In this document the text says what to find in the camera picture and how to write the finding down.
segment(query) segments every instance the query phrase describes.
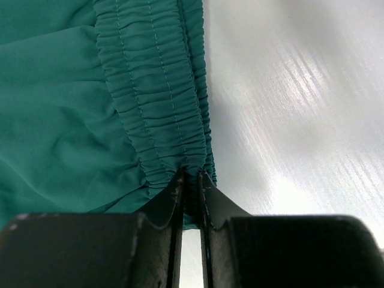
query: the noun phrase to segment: white surface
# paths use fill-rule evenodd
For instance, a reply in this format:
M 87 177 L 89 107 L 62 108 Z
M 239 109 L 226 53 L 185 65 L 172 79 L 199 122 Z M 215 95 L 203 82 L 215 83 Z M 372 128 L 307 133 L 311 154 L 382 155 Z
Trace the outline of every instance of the white surface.
M 349 214 L 384 247 L 384 1 L 205 0 L 218 187 L 252 214 Z M 202 287 L 199 232 L 181 288 Z

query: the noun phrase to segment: teal garment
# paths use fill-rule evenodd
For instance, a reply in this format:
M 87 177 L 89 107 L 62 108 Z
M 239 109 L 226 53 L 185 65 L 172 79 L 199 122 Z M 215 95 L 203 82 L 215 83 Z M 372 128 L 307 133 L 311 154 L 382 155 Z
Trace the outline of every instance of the teal garment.
M 201 1 L 0 1 L 0 227 L 215 180 Z

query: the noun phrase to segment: garment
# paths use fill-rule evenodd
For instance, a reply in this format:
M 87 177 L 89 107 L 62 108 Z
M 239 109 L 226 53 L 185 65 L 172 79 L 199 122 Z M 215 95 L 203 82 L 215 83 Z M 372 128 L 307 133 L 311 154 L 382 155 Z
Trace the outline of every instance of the garment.
M 201 1 L 0 1 L 0 226 L 215 180 Z

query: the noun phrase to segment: white stitching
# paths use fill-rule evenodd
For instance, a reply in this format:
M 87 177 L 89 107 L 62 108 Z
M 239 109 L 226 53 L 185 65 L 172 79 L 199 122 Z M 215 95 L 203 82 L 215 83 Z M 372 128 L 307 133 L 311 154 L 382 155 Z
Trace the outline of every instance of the white stitching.
M 119 16 L 119 5 L 118 5 L 118 0 L 115 0 L 115 2 L 116 2 L 116 13 L 117 13 L 117 17 L 118 17 L 118 26 L 119 26 L 118 30 L 119 30 L 119 37 L 120 37 L 120 40 L 121 40 L 122 52 L 123 52 L 123 54 L 124 54 L 125 63 L 127 64 L 128 73 L 129 73 L 129 75 L 130 75 L 130 80 L 131 80 L 131 82 L 132 82 L 132 87 L 133 87 L 134 94 L 135 94 L 135 96 L 136 96 L 136 100 L 137 100 L 138 108 L 139 108 L 139 110 L 140 110 L 140 114 L 141 114 L 141 116 L 142 116 L 142 118 L 143 118 L 143 122 L 144 122 L 145 128 L 146 128 L 146 130 L 147 130 L 147 132 L 148 132 L 149 138 L 152 140 L 152 144 L 153 144 L 153 146 L 154 146 L 154 148 L 155 148 L 157 157 L 159 158 L 160 163 L 163 165 L 163 167 L 164 167 L 164 171 L 165 171 L 166 175 L 168 176 L 168 179 L 170 180 L 170 176 L 169 176 L 169 174 L 167 173 L 166 166 L 165 166 L 165 164 L 164 164 L 164 162 L 163 162 L 163 159 L 161 159 L 161 157 L 160 157 L 160 155 L 159 155 L 159 153 L 158 153 L 157 147 L 155 146 L 155 141 L 154 141 L 152 135 L 151 135 L 150 132 L 149 132 L 149 128 L 148 128 L 148 126 L 147 126 L 147 124 L 146 124 L 146 121 L 145 121 L 145 118 L 144 118 L 143 110 L 142 110 L 142 108 L 141 108 L 141 106 L 140 106 L 139 96 L 138 96 L 138 94 L 137 94 L 137 90 L 136 90 L 135 85 L 134 85 L 134 82 L 133 82 L 133 78 L 132 78 L 132 74 L 131 74 L 130 66 L 129 66 L 129 64 L 128 64 L 127 55 L 125 54 L 124 42 L 123 42 L 123 40 L 122 40 L 122 36 L 121 36 L 121 28 L 120 28 L 120 16 Z

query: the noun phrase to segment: green fabric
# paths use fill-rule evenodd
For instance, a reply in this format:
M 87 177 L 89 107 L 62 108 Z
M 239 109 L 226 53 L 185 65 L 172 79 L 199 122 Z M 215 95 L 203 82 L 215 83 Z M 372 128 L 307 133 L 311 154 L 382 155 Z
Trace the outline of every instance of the green fabric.
M 0 2 L 0 227 L 215 180 L 200 0 Z

